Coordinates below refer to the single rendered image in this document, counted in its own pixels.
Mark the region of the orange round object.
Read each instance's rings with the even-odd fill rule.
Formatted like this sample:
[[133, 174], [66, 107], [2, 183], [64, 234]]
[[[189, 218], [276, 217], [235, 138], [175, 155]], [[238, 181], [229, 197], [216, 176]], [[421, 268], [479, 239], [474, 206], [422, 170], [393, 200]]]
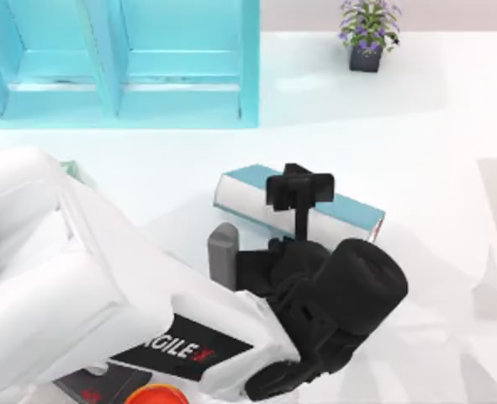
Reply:
[[124, 404], [190, 404], [188, 397], [171, 384], [147, 384], [137, 388]]

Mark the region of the pale grey rounded box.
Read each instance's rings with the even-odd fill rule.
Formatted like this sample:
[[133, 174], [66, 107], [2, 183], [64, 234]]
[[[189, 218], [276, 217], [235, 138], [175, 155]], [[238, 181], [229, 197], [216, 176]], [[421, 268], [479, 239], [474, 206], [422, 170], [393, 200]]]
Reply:
[[207, 241], [209, 276], [229, 290], [236, 290], [236, 254], [239, 250], [240, 237], [234, 225], [224, 222], [210, 233]]

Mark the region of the light blue rack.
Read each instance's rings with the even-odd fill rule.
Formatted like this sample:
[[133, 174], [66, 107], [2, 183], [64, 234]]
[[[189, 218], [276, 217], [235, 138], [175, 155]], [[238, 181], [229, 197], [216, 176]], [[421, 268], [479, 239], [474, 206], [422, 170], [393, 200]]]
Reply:
[[0, 0], [0, 129], [259, 123], [261, 0]]

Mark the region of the purple flower plant pot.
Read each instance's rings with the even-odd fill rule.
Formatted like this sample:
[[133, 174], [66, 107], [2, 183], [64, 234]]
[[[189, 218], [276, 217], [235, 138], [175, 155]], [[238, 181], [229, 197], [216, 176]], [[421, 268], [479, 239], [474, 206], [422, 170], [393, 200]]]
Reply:
[[400, 45], [402, 11], [394, 0], [343, 0], [338, 38], [352, 72], [378, 72], [382, 54]]

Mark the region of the pale green object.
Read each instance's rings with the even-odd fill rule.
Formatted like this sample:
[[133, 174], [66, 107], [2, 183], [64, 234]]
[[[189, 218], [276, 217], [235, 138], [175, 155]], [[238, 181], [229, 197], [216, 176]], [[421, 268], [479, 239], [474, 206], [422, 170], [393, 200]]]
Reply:
[[74, 178], [76, 181], [89, 185], [91, 187], [94, 186], [93, 179], [87, 174], [87, 172], [82, 168], [82, 165], [75, 161], [62, 161], [60, 165], [64, 172]]

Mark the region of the teal and white book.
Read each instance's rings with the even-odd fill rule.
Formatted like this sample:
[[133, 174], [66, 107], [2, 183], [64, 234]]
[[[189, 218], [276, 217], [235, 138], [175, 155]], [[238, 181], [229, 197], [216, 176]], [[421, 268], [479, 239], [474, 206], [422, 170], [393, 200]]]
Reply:
[[[223, 173], [214, 192], [214, 207], [266, 227], [278, 234], [294, 234], [294, 213], [275, 212], [266, 204], [266, 180], [278, 171], [253, 164]], [[385, 212], [341, 194], [318, 202], [309, 212], [308, 239], [333, 249], [348, 238], [374, 242]]]

